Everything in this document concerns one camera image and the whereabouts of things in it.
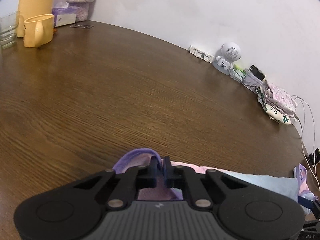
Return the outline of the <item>pink floral folded cloth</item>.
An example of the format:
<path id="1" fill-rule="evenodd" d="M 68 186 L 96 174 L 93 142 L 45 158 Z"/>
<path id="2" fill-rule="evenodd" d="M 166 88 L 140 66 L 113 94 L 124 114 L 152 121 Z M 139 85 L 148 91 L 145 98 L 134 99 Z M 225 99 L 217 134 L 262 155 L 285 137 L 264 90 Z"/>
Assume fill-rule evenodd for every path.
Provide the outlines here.
<path id="1" fill-rule="evenodd" d="M 297 103 L 286 90 L 268 80 L 264 81 L 263 89 L 267 100 L 285 114 L 293 116 L 296 113 Z"/>

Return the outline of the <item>white robot figurine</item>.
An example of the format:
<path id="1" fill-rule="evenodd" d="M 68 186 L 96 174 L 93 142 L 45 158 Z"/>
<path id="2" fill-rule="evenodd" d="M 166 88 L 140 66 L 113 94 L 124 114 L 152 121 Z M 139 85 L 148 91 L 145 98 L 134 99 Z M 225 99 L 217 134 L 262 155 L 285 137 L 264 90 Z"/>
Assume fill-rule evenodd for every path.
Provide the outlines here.
<path id="1" fill-rule="evenodd" d="M 221 73 L 229 75 L 233 63 L 241 58 L 241 49 L 234 42 L 227 42 L 221 46 L 212 65 Z"/>

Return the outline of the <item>cream green-flower folded cloth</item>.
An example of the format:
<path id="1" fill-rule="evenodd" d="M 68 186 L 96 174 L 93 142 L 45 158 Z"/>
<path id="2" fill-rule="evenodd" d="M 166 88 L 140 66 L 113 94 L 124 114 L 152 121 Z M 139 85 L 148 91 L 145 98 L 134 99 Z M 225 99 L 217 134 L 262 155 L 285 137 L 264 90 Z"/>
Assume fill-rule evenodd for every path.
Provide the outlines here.
<path id="1" fill-rule="evenodd" d="M 279 124 L 284 124 L 284 125 L 291 124 L 291 119 L 289 116 L 283 114 L 277 107 L 274 107 L 267 103 L 262 87 L 257 86 L 255 88 L 255 91 L 257 93 L 257 101 L 261 104 L 264 112 L 268 115 L 268 117 L 271 120 Z"/>

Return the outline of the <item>small green white boxes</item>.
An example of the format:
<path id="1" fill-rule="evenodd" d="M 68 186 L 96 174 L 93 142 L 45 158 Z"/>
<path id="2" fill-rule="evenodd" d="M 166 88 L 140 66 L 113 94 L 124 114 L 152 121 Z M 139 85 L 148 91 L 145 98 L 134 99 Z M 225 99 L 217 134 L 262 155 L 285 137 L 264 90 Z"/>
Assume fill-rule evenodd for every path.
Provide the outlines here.
<path id="1" fill-rule="evenodd" d="M 246 72 L 238 65 L 233 64 L 233 66 L 229 68 L 229 75 L 235 81 L 242 83 L 246 77 Z"/>

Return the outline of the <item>purple tissue box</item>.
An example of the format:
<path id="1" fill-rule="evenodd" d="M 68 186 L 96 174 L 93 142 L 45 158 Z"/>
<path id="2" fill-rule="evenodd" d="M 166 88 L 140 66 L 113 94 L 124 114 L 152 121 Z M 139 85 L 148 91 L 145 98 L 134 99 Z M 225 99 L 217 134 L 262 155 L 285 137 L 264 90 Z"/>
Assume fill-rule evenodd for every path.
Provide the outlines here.
<path id="1" fill-rule="evenodd" d="M 66 0 L 53 1 L 54 27 L 70 25 L 76 22 L 76 10 L 68 6 L 69 3 Z"/>

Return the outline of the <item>purple box with black charger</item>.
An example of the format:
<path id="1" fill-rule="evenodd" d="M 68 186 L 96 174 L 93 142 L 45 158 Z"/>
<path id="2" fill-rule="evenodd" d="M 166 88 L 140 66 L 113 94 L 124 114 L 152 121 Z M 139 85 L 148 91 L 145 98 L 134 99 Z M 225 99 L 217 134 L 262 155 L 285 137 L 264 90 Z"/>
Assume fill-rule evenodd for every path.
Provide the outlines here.
<path id="1" fill-rule="evenodd" d="M 257 68 L 255 65 L 251 65 L 245 69 L 245 78 L 242 84 L 253 93 L 256 93 L 257 87 L 263 87 L 265 80 L 265 74 Z"/>

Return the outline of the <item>yellow mug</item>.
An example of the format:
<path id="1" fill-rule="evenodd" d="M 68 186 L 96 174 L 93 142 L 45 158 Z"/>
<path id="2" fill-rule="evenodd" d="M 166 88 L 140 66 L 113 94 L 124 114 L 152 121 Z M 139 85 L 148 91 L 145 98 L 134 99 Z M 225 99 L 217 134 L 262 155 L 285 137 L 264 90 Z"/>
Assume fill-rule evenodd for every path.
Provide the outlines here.
<path id="1" fill-rule="evenodd" d="M 43 14 L 30 17 L 23 22 L 23 45 L 26 48 L 39 48 L 53 39 L 54 15 Z"/>

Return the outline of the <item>clear glass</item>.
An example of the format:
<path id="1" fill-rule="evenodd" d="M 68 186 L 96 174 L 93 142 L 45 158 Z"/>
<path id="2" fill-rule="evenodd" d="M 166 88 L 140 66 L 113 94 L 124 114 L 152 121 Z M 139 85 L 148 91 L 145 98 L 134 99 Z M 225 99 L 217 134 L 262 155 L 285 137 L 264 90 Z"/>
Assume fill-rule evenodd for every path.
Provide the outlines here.
<path id="1" fill-rule="evenodd" d="M 17 40 L 20 12 L 16 11 L 1 18 L 1 49 L 13 46 Z"/>

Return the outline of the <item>black phone holder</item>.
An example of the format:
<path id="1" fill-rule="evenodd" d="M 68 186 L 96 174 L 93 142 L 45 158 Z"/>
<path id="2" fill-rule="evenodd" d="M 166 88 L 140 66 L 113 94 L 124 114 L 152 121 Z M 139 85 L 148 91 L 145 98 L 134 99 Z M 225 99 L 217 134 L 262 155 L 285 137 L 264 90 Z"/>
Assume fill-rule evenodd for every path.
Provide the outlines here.
<path id="1" fill-rule="evenodd" d="M 314 153 L 306 154 L 306 161 L 311 167 L 315 167 L 320 162 L 319 148 L 316 148 Z"/>

